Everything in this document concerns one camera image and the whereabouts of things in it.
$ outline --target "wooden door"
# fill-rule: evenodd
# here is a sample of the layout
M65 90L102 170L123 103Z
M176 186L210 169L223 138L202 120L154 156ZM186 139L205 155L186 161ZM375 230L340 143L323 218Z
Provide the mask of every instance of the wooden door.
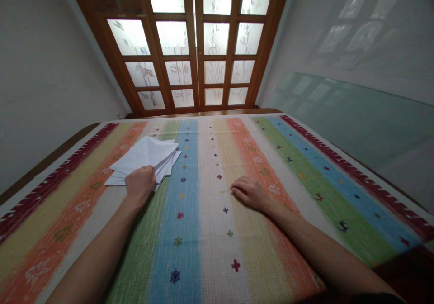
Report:
M77 0L136 116L199 110L193 0Z
M195 0L202 111L253 107L284 3Z
M154 116L253 107L285 0L77 2L133 113Z

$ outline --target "green stripe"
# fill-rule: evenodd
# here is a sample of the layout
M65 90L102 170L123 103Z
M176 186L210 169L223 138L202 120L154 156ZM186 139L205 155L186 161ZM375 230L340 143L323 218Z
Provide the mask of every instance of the green stripe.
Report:
M168 121L164 124L159 139L176 139L178 130L179 121ZM143 303L146 301L146 288L150 281L169 182L170 177L168 176L137 216L127 246L119 260L117 272L112 279L112 287L107 297L108 303Z
M256 125L273 145L285 164L306 188L306 191L321 208L326 217L338 229L341 238L363 262L376 266L396 256L395 250L383 239L376 229L359 213L334 186L304 157L304 155L283 136L266 118L255 117ZM317 201L316 194L325 197ZM349 229L340 230L340 221Z

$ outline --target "blue stripe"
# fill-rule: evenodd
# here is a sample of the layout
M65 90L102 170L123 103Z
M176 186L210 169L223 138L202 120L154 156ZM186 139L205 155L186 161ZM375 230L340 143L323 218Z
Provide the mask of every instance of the blue stripe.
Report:
M170 181L148 289L150 303L201 301L197 120L181 121L176 142L182 153L172 167L171 177L166 177ZM177 219L178 213L184 214L181 220ZM181 245L175 245L176 238L182 238ZM176 276L177 272L179 280L172 279L172 273Z
M406 252L410 249L401 242L400 237L408 240L411 247L415 247L421 243L416 234L410 232L407 226L403 225L395 216L377 203L368 192L356 186L351 179L337 170L334 164L323 157L322 153L315 150L315 146L300 138L298 133L283 120L280 118L268 118L268 121L378 230L398 253ZM375 213L379 214L381 218L377 218Z

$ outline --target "striped bedspread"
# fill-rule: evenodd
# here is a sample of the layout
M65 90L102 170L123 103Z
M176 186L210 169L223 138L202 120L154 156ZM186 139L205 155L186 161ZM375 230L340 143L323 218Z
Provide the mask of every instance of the striped bedspread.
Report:
M434 238L434 219L284 114L102 123L0 208L0 303L43 303L126 189L110 165L141 137L182 151L138 215L109 303L289 302L325 285L282 231L229 190L259 180L371 267Z

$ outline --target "red border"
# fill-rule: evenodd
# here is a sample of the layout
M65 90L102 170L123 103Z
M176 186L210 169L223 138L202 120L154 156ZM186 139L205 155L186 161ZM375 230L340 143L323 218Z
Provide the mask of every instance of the red border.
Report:
M410 226L425 242L434 238L434 227L431 226L425 219L419 217L415 212L411 211L399 200L393 197L389 192L383 190L381 186L369 179L366 175L360 172L356 167L347 162L344 158L323 144L320 140L309 133L304 127L296 123L293 119L286 115L281 115L280 118L291 125L298 133L309 140L321 152L327 155L337 166L349 174L353 180L361 185L373 197L380 201L405 224Z
M76 169L119 123L108 123L0 219L0 245Z

